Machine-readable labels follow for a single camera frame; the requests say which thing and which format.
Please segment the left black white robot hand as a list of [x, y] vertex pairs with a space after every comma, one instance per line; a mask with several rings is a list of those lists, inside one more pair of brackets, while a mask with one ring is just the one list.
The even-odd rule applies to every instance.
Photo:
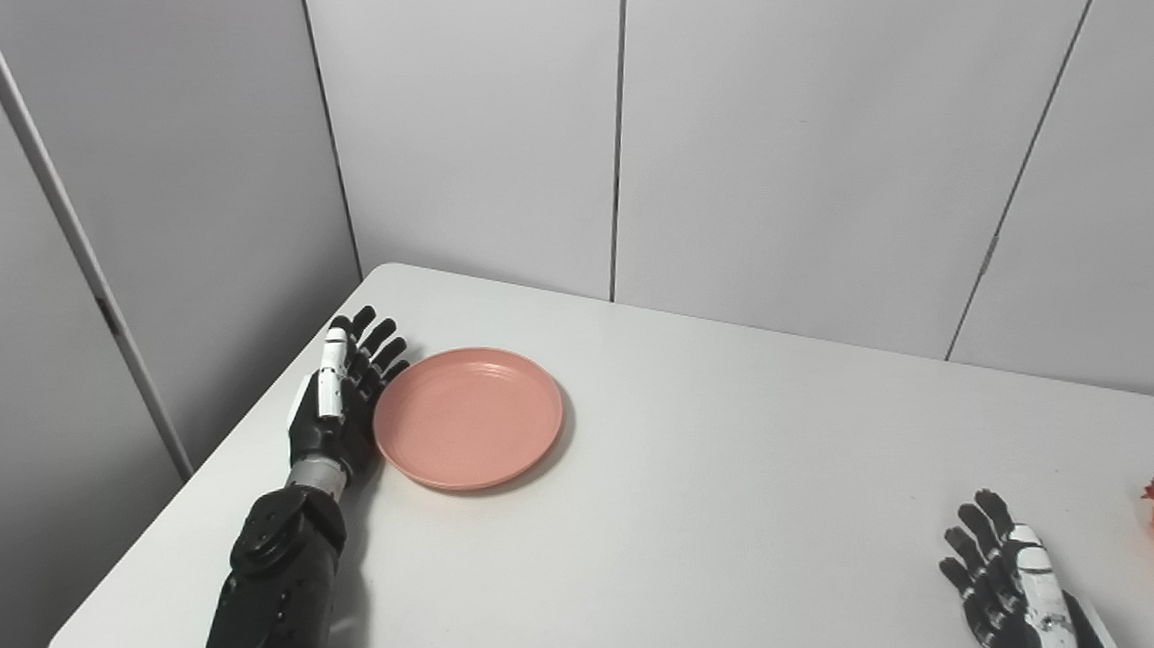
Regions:
[[288, 465], [298, 470], [323, 460], [347, 481], [364, 479], [380, 460], [372, 419], [385, 387], [409, 367], [402, 357], [409, 342], [397, 336], [397, 321], [380, 319], [374, 306], [329, 324], [319, 366], [294, 401]]

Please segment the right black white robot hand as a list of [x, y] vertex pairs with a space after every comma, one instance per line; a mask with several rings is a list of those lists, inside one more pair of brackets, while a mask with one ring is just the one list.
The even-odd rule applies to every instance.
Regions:
[[956, 517], [943, 533], [953, 552], [938, 567], [980, 648], [1119, 647], [1095, 609], [1062, 587], [1042, 538], [999, 493], [977, 490]]

